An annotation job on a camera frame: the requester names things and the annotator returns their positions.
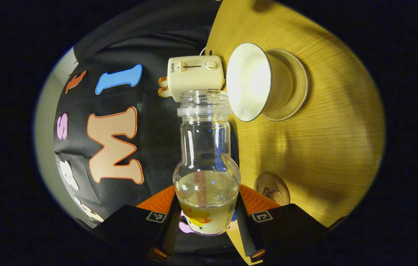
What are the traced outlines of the cream saucer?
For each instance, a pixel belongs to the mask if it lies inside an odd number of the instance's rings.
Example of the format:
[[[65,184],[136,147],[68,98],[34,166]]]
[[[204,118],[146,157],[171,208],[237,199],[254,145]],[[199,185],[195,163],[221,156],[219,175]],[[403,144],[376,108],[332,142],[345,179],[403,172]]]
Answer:
[[[269,86],[261,115],[272,121],[283,121],[297,113],[309,91],[308,71],[300,59],[281,49],[265,51]]]

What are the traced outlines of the clear glass water bottle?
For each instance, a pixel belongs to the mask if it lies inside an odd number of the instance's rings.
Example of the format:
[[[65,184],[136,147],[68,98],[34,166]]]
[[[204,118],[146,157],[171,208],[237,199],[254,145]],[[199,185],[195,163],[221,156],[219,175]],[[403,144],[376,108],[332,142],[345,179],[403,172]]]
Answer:
[[[190,229],[202,236],[227,230],[239,195],[241,174],[231,157],[231,113],[224,91],[181,94],[181,161],[172,180]]]

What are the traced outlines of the round cork coaster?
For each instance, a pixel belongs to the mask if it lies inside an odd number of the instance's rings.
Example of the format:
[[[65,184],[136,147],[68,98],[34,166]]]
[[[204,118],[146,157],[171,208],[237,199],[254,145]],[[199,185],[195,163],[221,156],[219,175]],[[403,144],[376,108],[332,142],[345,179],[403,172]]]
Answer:
[[[286,183],[273,173],[262,173],[255,180],[254,189],[281,206],[290,204]]]

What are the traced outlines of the black backdrop cloth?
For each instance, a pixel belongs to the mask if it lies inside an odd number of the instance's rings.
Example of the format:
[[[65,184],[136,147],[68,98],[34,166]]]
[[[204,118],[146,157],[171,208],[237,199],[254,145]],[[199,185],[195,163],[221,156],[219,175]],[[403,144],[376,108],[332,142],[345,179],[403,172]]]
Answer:
[[[179,104],[158,96],[172,57],[199,55],[215,0],[149,0],[74,45],[57,102],[54,155],[88,229],[172,186],[181,160]]]

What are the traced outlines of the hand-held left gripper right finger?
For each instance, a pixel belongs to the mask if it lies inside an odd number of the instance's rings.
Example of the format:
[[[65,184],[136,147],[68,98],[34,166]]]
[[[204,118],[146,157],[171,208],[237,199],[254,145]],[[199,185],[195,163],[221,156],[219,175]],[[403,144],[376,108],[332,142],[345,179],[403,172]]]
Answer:
[[[235,212],[251,261],[280,261],[311,248],[339,225],[324,226],[298,205],[281,206],[245,185],[240,186]]]

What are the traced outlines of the cream teacup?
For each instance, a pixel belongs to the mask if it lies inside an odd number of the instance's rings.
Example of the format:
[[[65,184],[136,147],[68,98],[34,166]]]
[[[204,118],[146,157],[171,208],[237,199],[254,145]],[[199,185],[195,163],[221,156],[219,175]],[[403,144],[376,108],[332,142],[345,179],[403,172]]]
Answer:
[[[263,50],[243,43],[232,52],[226,71],[226,92],[234,115],[243,122],[283,107],[294,88],[285,51]]]

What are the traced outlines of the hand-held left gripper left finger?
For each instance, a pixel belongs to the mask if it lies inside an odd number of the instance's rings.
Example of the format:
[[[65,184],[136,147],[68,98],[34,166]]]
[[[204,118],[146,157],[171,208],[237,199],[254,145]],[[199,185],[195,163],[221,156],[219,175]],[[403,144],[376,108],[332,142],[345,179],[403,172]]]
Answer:
[[[136,207],[124,205],[94,229],[94,236],[133,261],[172,261],[181,207],[174,186]]]

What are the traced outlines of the cream toaster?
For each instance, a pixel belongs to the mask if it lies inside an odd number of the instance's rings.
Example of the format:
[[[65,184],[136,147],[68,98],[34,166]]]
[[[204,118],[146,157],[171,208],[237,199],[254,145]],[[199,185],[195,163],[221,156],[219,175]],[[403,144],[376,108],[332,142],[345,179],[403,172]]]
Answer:
[[[219,56],[180,56],[168,60],[168,89],[175,102],[182,93],[193,90],[219,90],[225,83]]]

